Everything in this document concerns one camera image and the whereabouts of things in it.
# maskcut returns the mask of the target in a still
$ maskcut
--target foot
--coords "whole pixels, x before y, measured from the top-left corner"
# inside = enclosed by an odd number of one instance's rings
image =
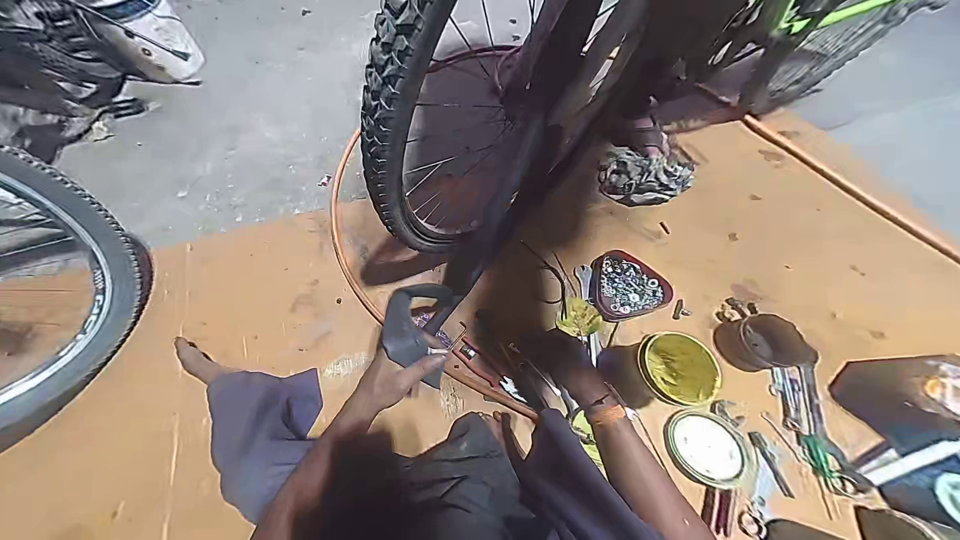
[[[206,353],[183,337],[174,339],[174,349],[177,350],[177,358],[180,360],[183,369],[190,375],[202,380],[204,384],[210,384],[221,375],[240,371],[211,360]]]
[[[653,116],[618,120],[610,139],[614,146],[626,146],[647,158],[668,156],[670,152],[667,136]]]
[[[500,445],[500,448],[506,450],[506,444],[503,442],[503,424],[501,420],[503,416],[499,411],[495,412],[493,416],[487,414],[486,412],[480,412],[480,418],[483,418],[483,421],[487,423],[487,427],[490,428],[490,431],[493,432],[493,438],[496,439],[497,444]]]

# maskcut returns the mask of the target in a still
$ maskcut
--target yellow leaf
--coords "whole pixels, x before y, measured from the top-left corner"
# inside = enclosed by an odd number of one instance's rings
[[[557,315],[557,328],[572,335],[584,337],[600,330],[603,319],[596,307],[586,300],[572,297],[566,301],[566,317]]]

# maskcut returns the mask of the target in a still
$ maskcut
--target spanner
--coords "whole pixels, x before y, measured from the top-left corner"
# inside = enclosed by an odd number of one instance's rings
[[[577,281],[580,282],[580,298],[590,302],[590,280],[593,278],[593,270],[585,264],[577,266],[574,270],[577,275]],[[590,334],[585,341],[590,354],[590,363],[594,367],[597,365],[597,356],[600,355],[600,336],[597,332]]]

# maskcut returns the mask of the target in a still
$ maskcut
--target concrete ground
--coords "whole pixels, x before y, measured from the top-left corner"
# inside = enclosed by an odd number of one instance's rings
[[[960,2],[915,13],[790,109],[851,145],[919,210],[960,238]]]
[[[152,246],[324,208],[379,1],[174,4],[206,55],[203,85],[130,85],[157,109],[58,166]]]
[[[179,0],[203,47],[200,87],[131,85],[157,110],[68,148],[60,166],[153,246],[325,208],[358,124],[378,0]],[[960,2],[920,12],[791,109],[849,143],[895,192],[960,237]],[[347,195],[360,195],[360,171]]]

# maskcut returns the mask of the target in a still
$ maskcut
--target bicycle wheel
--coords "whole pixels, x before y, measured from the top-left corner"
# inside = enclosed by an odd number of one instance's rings
[[[0,146],[0,449],[96,375],[148,288],[103,207],[53,167]]]
[[[582,38],[579,58],[564,67],[575,76],[546,111],[548,125],[561,128],[554,163],[603,109],[642,9],[635,0],[594,4],[573,38]],[[451,251],[507,189],[512,163],[530,162],[516,154],[526,104],[510,103],[504,87],[521,71],[520,44],[542,12],[533,0],[384,1],[365,72],[361,149],[381,221],[411,248]]]
[[[847,0],[837,9],[861,0]],[[899,26],[924,2],[891,2],[810,33],[777,67],[751,110],[770,112],[806,95],[847,62]]]

